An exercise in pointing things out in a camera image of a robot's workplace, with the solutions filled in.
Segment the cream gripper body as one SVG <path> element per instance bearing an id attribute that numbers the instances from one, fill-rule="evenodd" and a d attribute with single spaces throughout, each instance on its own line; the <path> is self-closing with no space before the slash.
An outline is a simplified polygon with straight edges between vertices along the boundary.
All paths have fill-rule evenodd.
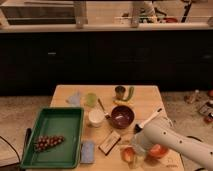
<path id="1" fill-rule="evenodd" d="M 130 163 L 129 166 L 131 169 L 137 169 L 142 166 L 144 163 L 145 156 L 138 155 L 133 148 L 130 148 Z"/>

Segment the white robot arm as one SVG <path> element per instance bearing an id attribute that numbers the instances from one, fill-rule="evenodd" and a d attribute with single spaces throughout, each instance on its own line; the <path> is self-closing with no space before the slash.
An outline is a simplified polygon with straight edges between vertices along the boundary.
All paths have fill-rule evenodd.
<path id="1" fill-rule="evenodd" d="M 147 154 L 154 145 L 159 144 L 213 171 L 213 145 L 176 133 L 168 117 L 150 120 L 140 132 L 133 135 L 130 144 L 138 155 Z"/>

